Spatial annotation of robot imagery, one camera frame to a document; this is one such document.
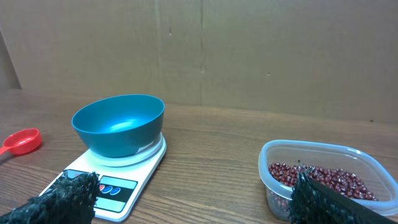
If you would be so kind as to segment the teal plastic bowl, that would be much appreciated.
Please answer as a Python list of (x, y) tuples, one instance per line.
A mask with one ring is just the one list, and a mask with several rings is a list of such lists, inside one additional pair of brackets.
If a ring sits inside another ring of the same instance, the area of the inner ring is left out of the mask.
[(126, 157), (160, 135), (165, 104), (152, 95), (119, 95), (78, 110), (71, 124), (89, 150), (104, 157)]

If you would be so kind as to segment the clear plastic food container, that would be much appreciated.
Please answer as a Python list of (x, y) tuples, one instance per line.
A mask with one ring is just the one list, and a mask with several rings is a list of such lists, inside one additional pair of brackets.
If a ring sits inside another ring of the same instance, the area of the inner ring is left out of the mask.
[(391, 216), (397, 214), (397, 182), (373, 157), (357, 149), (320, 142), (273, 140), (263, 145), (259, 154), (259, 176), (266, 186), (267, 203), (271, 212), (287, 220), (286, 211), (292, 188), (278, 181), (270, 172), (272, 165), (285, 164), (289, 168), (306, 164), (354, 173), (374, 193), (376, 201), (355, 200), (374, 212)]

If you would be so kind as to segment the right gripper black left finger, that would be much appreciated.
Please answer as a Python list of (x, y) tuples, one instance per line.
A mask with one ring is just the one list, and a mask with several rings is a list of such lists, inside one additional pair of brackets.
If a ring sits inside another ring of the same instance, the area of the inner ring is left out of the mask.
[(55, 188), (1, 216), (2, 224), (90, 224), (100, 194), (96, 173), (55, 181)]

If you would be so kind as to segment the white digital kitchen scale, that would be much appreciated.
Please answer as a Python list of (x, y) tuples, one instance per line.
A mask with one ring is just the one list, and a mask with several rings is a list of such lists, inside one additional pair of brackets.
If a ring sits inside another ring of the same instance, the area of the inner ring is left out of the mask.
[(127, 157), (104, 157), (89, 149), (68, 165), (56, 179), (73, 179), (95, 172), (100, 181), (100, 193), (94, 206), (95, 217), (122, 222), (129, 216), (153, 177), (166, 149), (162, 134), (152, 143), (141, 147), (137, 154)]

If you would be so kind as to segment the red adzuki beans in container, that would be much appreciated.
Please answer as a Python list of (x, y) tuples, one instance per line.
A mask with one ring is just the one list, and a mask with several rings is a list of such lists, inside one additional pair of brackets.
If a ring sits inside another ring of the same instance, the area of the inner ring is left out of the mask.
[(290, 166), (281, 162), (259, 166), (259, 172), (263, 173), (265, 170), (268, 171), (274, 180), (288, 188), (293, 188), (299, 179), (299, 173), (304, 172), (308, 178), (345, 197), (359, 200), (378, 200), (374, 192), (367, 188), (363, 180), (348, 170), (308, 166), (306, 164)]

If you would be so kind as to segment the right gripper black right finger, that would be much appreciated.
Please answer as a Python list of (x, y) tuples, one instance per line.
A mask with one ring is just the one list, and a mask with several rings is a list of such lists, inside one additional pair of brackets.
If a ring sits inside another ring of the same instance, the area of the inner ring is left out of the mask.
[(291, 223), (397, 224), (308, 177), (310, 171), (298, 173), (287, 209)]

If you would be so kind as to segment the red measuring scoop blue handle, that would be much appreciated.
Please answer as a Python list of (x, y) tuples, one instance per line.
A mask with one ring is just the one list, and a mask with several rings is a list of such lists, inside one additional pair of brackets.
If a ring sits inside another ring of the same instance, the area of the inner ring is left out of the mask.
[(10, 152), (13, 155), (28, 154), (36, 150), (42, 143), (42, 136), (38, 129), (29, 128), (8, 136), (2, 146), (1, 154)]

